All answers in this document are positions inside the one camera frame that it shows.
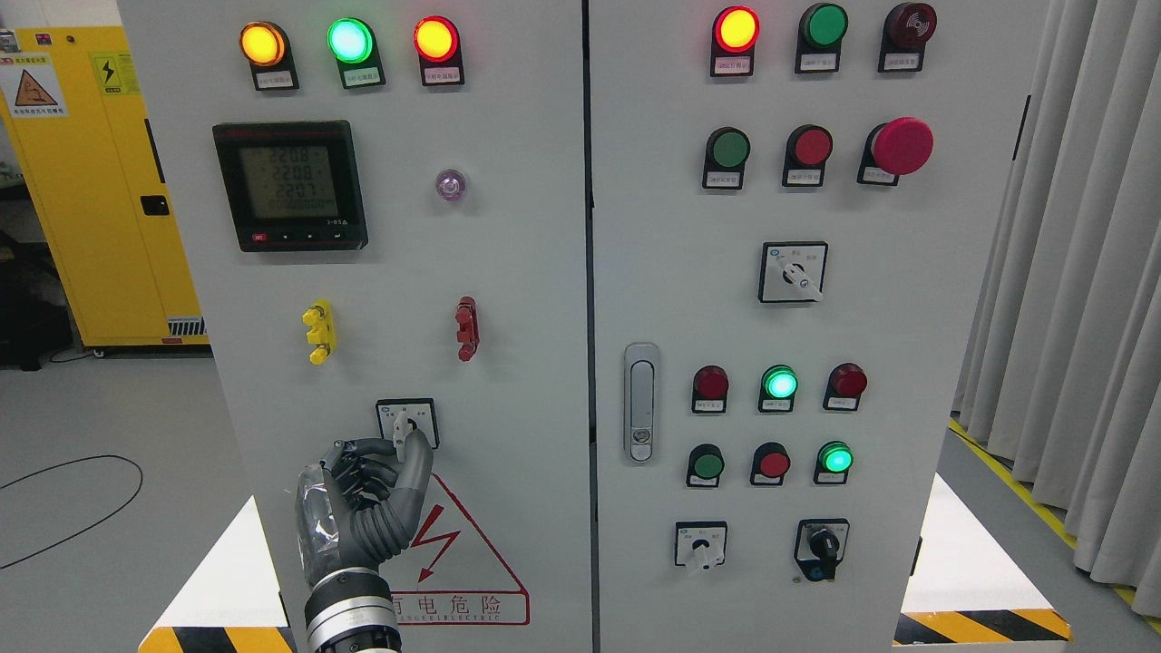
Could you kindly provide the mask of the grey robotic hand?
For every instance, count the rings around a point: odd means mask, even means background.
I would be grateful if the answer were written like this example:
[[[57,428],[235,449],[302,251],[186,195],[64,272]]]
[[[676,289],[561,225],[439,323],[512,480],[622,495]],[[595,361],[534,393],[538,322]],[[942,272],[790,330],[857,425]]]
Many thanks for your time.
[[[378,567],[417,533],[433,467],[427,435],[333,442],[298,476],[295,521],[307,584],[344,568]]]

